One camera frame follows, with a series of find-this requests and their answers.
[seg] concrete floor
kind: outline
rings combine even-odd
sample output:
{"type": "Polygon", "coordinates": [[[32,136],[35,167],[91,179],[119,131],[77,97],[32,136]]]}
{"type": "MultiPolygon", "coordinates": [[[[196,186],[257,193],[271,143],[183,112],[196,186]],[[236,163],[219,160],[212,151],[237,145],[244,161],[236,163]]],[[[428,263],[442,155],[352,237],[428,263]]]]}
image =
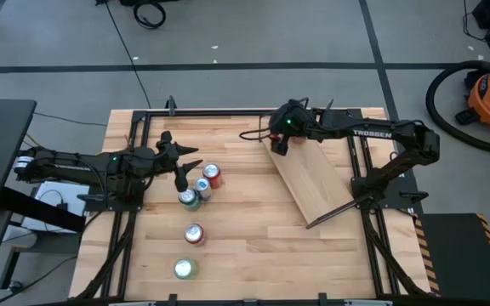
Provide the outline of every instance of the concrete floor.
{"type": "MultiPolygon", "coordinates": [[[[478,1],[469,0],[469,9],[478,1]]],[[[6,0],[0,5],[0,72],[5,72],[0,73],[0,99],[34,99],[39,112],[102,123],[111,109],[146,107],[134,73],[119,68],[129,60],[104,6],[95,7],[93,0],[6,0]],[[80,72],[80,65],[104,66],[105,72],[80,72]],[[46,71],[44,66],[73,67],[36,72],[46,71]]],[[[439,71],[388,70],[389,87],[382,86],[383,63],[490,60],[487,45],[462,32],[461,0],[179,0],[163,6],[166,25],[146,31],[135,23],[131,8],[110,4],[124,42],[138,58],[135,64],[152,65],[140,78],[153,108],[163,107],[170,94],[181,108],[279,106],[304,96],[315,106],[334,98],[335,106],[396,107],[400,118],[424,120],[442,137],[441,160],[414,171],[419,189],[430,193],[424,210],[483,213],[490,223],[490,154],[439,131],[426,113],[426,89],[439,71]],[[373,34],[380,56],[371,46],[373,34]],[[228,70],[212,65],[215,60],[306,65],[228,70]],[[334,62],[348,65],[326,69],[325,63],[334,62]],[[178,71],[165,66],[173,64],[185,66],[178,71]],[[199,64],[211,65],[201,70],[199,64]]],[[[473,19],[469,25],[471,32],[481,32],[473,19]]],[[[436,96],[442,112],[462,107],[461,79],[455,76],[442,85],[436,96]]],[[[481,127],[471,132],[490,140],[481,127]]],[[[49,148],[91,154],[100,151],[105,129],[36,116],[29,133],[49,148]]],[[[12,179],[8,184],[25,192],[31,188],[12,179]]],[[[14,278],[27,283],[62,258],[24,256],[14,278]]],[[[63,300],[73,264],[3,305],[63,300]]]]}

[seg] wooden board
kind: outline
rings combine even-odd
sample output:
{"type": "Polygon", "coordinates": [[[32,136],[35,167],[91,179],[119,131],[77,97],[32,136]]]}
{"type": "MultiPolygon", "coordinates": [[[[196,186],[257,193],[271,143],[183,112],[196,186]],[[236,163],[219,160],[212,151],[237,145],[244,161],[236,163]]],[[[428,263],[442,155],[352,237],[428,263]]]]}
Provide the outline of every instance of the wooden board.
{"type": "MultiPolygon", "coordinates": [[[[380,108],[365,109],[364,114],[384,116],[380,108]]],[[[131,110],[111,113],[103,151],[126,147],[131,116],[131,110]]],[[[200,158],[203,165],[215,162],[225,184],[214,191],[211,202],[197,212],[187,212],[177,200],[173,174],[155,179],[135,227],[127,300],[167,300],[170,293],[177,293],[179,300],[314,299],[318,292],[326,292],[329,298],[374,297],[360,213],[351,209],[306,230],[306,221],[264,145],[237,137],[257,126],[258,117],[247,116],[152,120],[150,146],[162,131],[170,130],[181,145],[200,148],[181,162],[200,158]],[[199,223],[207,231],[205,246],[195,248],[183,240],[190,223],[199,223]],[[173,276],[173,263],[182,257],[198,262],[196,280],[173,276]]],[[[372,139],[369,145],[374,166],[384,165],[394,150],[387,140],[372,139]]],[[[346,140],[325,141],[321,148],[349,188],[352,169],[346,140]]],[[[201,171],[200,167],[192,170],[189,179],[201,171]]],[[[83,234],[71,296],[84,289],[104,262],[113,216],[102,213],[83,234]]],[[[412,219],[385,211],[385,221],[396,259],[420,287],[429,290],[412,219]]],[[[382,262],[380,267],[388,288],[382,262]]]]}
{"type": "Polygon", "coordinates": [[[264,139],[263,142],[308,224],[353,201],[353,196],[316,141],[297,143],[290,139],[285,156],[271,151],[271,140],[264,139]]]}

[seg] desk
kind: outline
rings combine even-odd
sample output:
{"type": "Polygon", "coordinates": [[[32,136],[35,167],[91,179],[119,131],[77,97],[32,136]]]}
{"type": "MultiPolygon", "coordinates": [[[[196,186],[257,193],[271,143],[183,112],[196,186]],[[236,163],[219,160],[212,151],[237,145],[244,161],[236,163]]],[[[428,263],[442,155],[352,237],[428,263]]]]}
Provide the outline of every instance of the desk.
{"type": "MultiPolygon", "coordinates": [[[[126,147],[132,113],[111,112],[103,151],[126,147]]],[[[362,114],[385,118],[381,108],[365,108],[362,114]]],[[[200,158],[202,166],[215,162],[225,184],[214,190],[211,202],[197,212],[187,212],[177,199],[173,174],[154,180],[137,217],[126,300],[167,300],[170,293],[178,294],[179,300],[316,299],[319,292],[328,298],[375,297],[360,213],[351,209],[306,230],[264,145],[237,136],[258,124],[257,116],[152,119],[149,146],[154,146],[160,132],[169,130],[174,141],[200,149],[182,156],[181,163],[200,158]],[[205,246],[193,247],[183,239],[190,223],[206,230],[205,246]],[[173,264],[182,257],[198,262],[195,280],[174,277],[173,264]]],[[[375,167],[388,162],[394,150],[390,141],[369,139],[368,143],[375,167]]],[[[346,140],[325,141],[322,149],[339,176],[349,182],[353,173],[346,140]]],[[[202,166],[189,173],[189,181],[201,175],[202,166]]],[[[84,232],[70,296],[81,292],[105,261],[113,216],[104,212],[84,232]]],[[[418,286],[429,291],[412,218],[385,210],[385,222],[396,259],[418,286]]],[[[388,292],[385,265],[378,258],[388,292]]],[[[116,294],[119,267],[117,263],[111,294],[116,294]]]]}

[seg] green soda can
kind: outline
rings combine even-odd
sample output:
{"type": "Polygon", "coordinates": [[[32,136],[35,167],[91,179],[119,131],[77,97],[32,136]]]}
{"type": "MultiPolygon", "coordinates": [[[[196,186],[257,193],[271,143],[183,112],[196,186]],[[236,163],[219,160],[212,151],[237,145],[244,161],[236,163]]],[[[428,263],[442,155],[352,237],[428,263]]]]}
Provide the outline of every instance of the green soda can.
{"type": "Polygon", "coordinates": [[[200,202],[200,196],[195,190],[189,188],[179,193],[179,201],[183,203],[185,209],[189,212],[194,212],[200,208],[202,203],[200,202]]]}
{"type": "Polygon", "coordinates": [[[174,273],[178,279],[193,280],[197,275],[197,264],[189,258],[179,259],[175,263],[174,273]]]}

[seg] orange vacuum cleaner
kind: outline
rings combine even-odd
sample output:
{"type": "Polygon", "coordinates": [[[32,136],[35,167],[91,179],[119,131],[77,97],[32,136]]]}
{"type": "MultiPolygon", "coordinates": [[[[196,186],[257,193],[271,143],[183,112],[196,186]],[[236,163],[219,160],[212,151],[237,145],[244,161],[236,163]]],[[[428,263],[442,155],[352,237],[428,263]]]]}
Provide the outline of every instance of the orange vacuum cleaner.
{"type": "Polygon", "coordinates": [[[468,109],[459,112],[455,116],[455,119],[457,120],[457,123],[461,125],[468,125],[473,122],[483,122],[490,126],[490,63],[485,61],[465,61],[440,73],[429,86],[426,94],[426,108],[434,123],[444,131],[468,145],[490,152],[490,143],[474,138],[449,124],[442,118],[442,116],[440,116],[434,105],[436,90],[443,80],[457,71],[469,69],[472,69],[473,71],[468,72],[464,80],[464,84],[470,90],[470,96],[468,96],[467,103],[468,109]]]}

